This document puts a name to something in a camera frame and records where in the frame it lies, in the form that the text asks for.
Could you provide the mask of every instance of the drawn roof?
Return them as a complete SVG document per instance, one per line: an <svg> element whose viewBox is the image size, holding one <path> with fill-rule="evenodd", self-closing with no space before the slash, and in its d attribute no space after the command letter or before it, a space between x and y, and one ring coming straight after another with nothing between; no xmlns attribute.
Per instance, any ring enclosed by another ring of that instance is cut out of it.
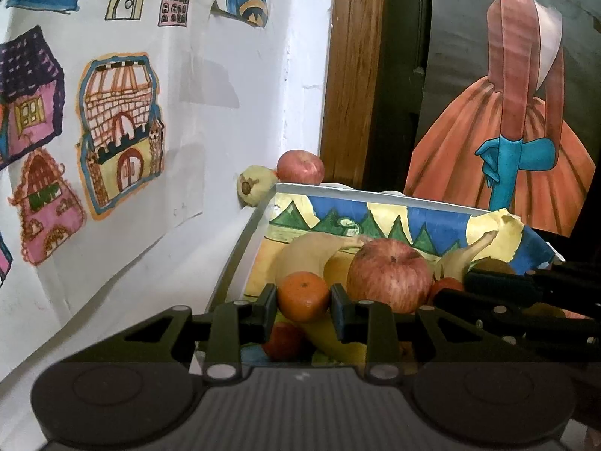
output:
<svg viewBox="0 0 601 451"><path fill-rule="evenodd" d="M37 193L40 189L58 180L62 173L64 173L63 165L59 167L43 147L36 149L27 156L21 170L19 186L14 192L14 197L9 198L8 201L12 205L21 203L27 196Z"/></svg>
<svg viewBox="0 0 601 451"><path fill-rule="evenodd" d="M0 44L0 95L13 101L62 77L62 68L44 40L40 26Z"/></svg>

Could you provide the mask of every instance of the apple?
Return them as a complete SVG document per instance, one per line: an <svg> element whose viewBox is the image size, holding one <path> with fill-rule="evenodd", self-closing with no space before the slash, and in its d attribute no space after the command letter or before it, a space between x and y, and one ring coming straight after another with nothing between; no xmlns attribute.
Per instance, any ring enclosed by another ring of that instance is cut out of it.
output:
<svg viewBox="0 0 601 451"><path fill-rule="evenodd" d="M272 361L293 361L302 351L305 333L289 322L276 322L269 341L261 345Z"/></svg>
<svg viewBox="0 0 601 451"><path fill-rule="evenodd" d="M326 168L318 156L294 149L279 158L277 172L278 179L283 183L319 185L326 174Z"/></svg>
<svg viewBox="0 0 601 451"><path fill-rule="evenodd" d="M375 300L410 314L424 305L432 269L414 248L396 239L374 239L350 263L346 290L352 300Z"/></svg>
<svg viewBox="0 0 601 451"><path fill-rule="evenodd" d="M430 288L430 293L428 295L428 305L434 305L434 297L444 288L450 288L452 290L456 290L458 292L464 292L464 284L460 281L455 280L454 278L441 278Z"/></svg>

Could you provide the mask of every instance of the drawn window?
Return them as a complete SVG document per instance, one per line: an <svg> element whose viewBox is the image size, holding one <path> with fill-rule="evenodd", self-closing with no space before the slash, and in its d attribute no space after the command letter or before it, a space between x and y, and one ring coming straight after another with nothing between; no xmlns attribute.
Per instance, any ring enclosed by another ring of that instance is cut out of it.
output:
<svg viewBox="0 0 601 451"><path fill-rule="evenodd" d="M61 203L58 204L58 207L56 207L56 214L62 215L65 212L67 212L68 209L72 208L73 206L74 206L74 203L73 203L72 198L63 198L61 200Z"/></svg>
<svg viewBox="0 0 601 451"><path fill-rule="evenodd" d="M21 105L18 105L14 116L16 118L19 136L27 127L33 127L45 122L46 115L44 114L44 103L42 102L41 97L35 97L32 100L28 100Z"/></svg>
<svg viewBox="0 0 601 451"><path fill-rule="evenodd" d="M43 177L40 180L40 183L43 184L46 181L47 178ZM41 209L44 208L44 206L48 205L49 203L53 202L58 197L60 197L61 194L61 187L58 183L52 183L51 185L42 188L38 192L32 193L31 195L29 195L29 197L27 197L29 200L29 206L31 208L31 211L34 213L39 212Z"/></svg>
<svg viewBox="0 0 601 451"><path fill-rule="evenodd" d="M30 220L23 229L23 235L27 241L31 241L35 236L44 230L44 226L39 220Z"/></svg>

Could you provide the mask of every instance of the drawn door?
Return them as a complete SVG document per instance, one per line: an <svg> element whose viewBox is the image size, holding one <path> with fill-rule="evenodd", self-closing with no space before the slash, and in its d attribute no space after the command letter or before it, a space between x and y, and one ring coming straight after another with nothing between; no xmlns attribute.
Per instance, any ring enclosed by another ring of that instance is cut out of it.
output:
<svg viewBox="0 0 601 451"><path fill-rule="evenodd" d="M136 0L117 0L113 11L113 17L117 19L132 20L135 8Z"/></svg>
<svg viewBox="0 0 601 451"><path fill-rule="evenodd" d="M136 149L128 149L121 155L116 166L116 182L120 192L140 181L143 167L144 159Z"/></svg>

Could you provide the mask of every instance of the banana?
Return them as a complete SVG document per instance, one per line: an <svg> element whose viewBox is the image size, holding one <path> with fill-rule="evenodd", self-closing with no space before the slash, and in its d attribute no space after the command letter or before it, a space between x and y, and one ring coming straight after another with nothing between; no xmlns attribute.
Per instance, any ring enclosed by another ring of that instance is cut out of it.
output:
<svg viewBox="0 0 601 451"><path fill-rule="evenodd" d="M360 369L365 366L367 346L361 343L343 344L340 342L336 338L336 331L329 313L318 321L299 324L299 326L305 331L305 336L313 346L333 360L352 364Z"/></svg>
<svg viewBox="0 0 601 451"><path fill-rule="evenodd" d="M328 260L344 248L360 248L365 244L364 236L340 237L326 232L309 232L294 239L273 260L274 283L292 273L308 271L323 278L323 268Z"/></svg>
<svg viewBox="0 0 601 451"><path fill-rule="evenodd" d="M454 278L461 283L464 282L464 276L470 267L472 260L485 248L490 246L495 240L498 231L491 231L484 234L473 244L446 253L437 262L434 267L434 278L440 280L442 278Z"/></svg>

